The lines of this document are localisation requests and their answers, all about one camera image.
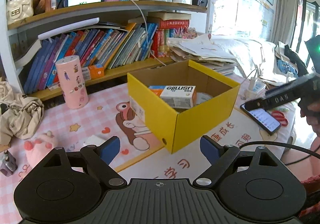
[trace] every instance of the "red scissors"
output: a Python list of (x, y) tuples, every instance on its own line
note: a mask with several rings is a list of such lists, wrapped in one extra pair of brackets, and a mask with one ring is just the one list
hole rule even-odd
[(287, 126), (289, 124), (288, 120), (285, 118), (284, 113), (280, 111), (273, 111), (271, 116), (275, 118), (282, 126)]

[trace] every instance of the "curtain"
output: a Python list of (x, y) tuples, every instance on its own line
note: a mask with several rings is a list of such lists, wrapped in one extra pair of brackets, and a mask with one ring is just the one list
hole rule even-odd
[(277, 0), (276, 18), (273, 26), (271, 42), (278, 45), (291, 43), (296, 23), (298, 0)]

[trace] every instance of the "beige fabric bag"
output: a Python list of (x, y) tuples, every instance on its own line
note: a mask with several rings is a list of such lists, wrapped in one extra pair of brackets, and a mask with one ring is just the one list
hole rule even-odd
[(14, 93), (8, 82), (0, 82), (0, 144), (11, 138), (28, 139), (36, 132), (44, 114), (44, 105), (36, 97)]

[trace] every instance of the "pink cylinder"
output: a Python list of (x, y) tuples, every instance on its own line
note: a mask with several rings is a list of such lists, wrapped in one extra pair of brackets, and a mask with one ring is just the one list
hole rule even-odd
[(70, 109), (84, 107), (89, 97), (85, 88), (79, 56), (64, 57), (56, 62), (57, 74), (66, 105)]

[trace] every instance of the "wooden shelf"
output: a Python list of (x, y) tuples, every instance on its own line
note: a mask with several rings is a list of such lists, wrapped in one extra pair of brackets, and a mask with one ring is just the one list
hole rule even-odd
[[(163, 62), (164, 64), (173, 63), (173, 60), (171, 58), (159, 58), (159, 60), (161, 60), (161, 62)], [(139, 69), (151, 69), (151, 68), (156, 68), (158, 66), (161, 66), (161, 63), (159, 63), (155, 59), (146, 59), (145, 61), (136, 61), (136, 62), (133, 62), (132, 64), (121, 66), (115, 69), (107, 69), (105, 70), (104, 72), (105, 75), (103, 77), (100, 77), (94, 80), (89, 80), (85, 82), (85, 85), (86, 86), (94, 85), (94, 84), (107, 81), (116, 77), (125, 76), (127, 75), (128, 72), (132, 72)], [(60, 87), (54, 90), (49, 90), (47, 88), (45, 90), (30, 94), (30, 96), (40, 98), (42, 101), (45, 101), (60, 95), (62, 95), (62, 90)]]
[[(166, 10), (166, 11), (191, 11), (206, 12), (206, 7), (189, 5), (184, 3), (173, 3), (164, 1), (136, 1), (142, 10)], [(19, 29), (18, 32), (25, 31), (46, 23), (56, 22), (70, 17), (92, 15), (92, 13), (104, 13), (111, 11), (133, 10), (137, 7), (130, 1), (112, 1), (82, 4), (65, 7), (52, 12), (35, 15), (25, 20), (17, 21), (8, 25), (8, 30)]]

